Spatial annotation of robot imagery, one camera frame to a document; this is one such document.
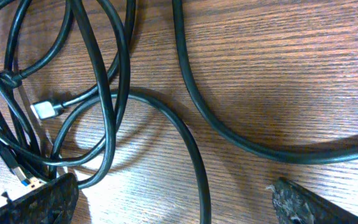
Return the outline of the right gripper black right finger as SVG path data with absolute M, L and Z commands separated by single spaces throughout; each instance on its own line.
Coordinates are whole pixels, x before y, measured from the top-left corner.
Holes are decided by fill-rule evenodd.
M 285 177 L 270 186 L 280 224 L 358 223 L 358 216 Z

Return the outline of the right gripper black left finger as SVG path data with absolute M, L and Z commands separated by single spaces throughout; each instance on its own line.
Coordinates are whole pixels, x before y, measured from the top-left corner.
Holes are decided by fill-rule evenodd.
M 7 192 L 1 197 L 6 204 L 0 207 L 0 223 L 70 223 L 79 197 L 76 177 L 67 173 L 31 189 L 13 200 Z

